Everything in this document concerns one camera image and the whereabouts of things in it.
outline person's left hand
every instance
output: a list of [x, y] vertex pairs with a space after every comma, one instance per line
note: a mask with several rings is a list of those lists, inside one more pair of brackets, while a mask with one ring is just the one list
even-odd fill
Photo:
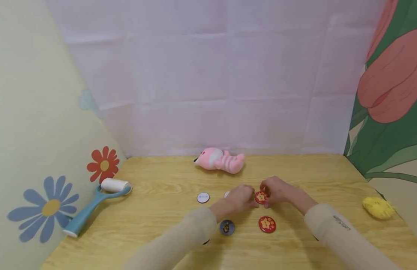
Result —
[[254, 200], [254, 188], [248, 185], [239, 185], [229, 191], [228, 196], [220, 199], [209, 207], [217, 222], [220, 222], [229, 214], [238, 214], [244, 211], [258, 208], [259, 204]]

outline blue handle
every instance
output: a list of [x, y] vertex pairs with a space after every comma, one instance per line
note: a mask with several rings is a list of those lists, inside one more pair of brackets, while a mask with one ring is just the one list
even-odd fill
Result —
[[81, 210], [78, 215], [76, 215], [69, 224], [63, 229], [63, 231], [72, 237], [77, 237], [80, 234], [81, 229], [83, 228], [84, 224], [87, 222], [89, 216], [93, 213], [93, 211], [98, 207], [98, 205], [105, 201], [106, 199], [110, 198], [117, 198], [129, 193], [131, 187], [126, 187], [122, 191], [118, 193], [101, 193], [101, 186], [96, 189], [96, 193], [94, 199], [87, 205], [83, 210]]

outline hand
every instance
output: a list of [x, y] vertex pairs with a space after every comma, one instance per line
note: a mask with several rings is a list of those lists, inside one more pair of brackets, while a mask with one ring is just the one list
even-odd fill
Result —
[[254, 200], [255, 190], [248, 185], [239, 185], [229, 191], [226, 198], [222, 198], [209, 207], [217, 222], [222, 221], [229, 214], [238, 214], [259, 205]]
[[259, 204], [254, 200], [255, 190], [248, 185], [239, 185], [233, 188], [225, 201], [232, 206], [232, 213], [242, 213], [252, 208], [258, 208]]
[[289, 202], [302, 215], [306, 215], [308, 210], [318, 204], [304, 190], [288, 184], [277, 176], [272, 176], [262, 181], [259, 189], [269, 195], [264, 205], [265, 208], [276, 203]]
[[291, 197], [297, 193], [298, 188], [288, 184], [277, 176], [271, 176], [261, 182], [259, 189], [267, 193], [269, 198], [265, 201], [265, 208], [272, 204], [291, 202]]

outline tulip painting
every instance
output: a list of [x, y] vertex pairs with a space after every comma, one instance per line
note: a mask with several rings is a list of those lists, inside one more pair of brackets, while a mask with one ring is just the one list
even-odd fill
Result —
[[366, 60], [344, 154], [368, 181], [415, 185], [417, 0], [387, 0]]

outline blue badge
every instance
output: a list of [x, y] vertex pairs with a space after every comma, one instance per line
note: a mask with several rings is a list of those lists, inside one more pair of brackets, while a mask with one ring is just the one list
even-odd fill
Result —
[[235, 230], [234, 223], [226, 219], [220, 223], [219, 230], [224, 236], [230, 236]]

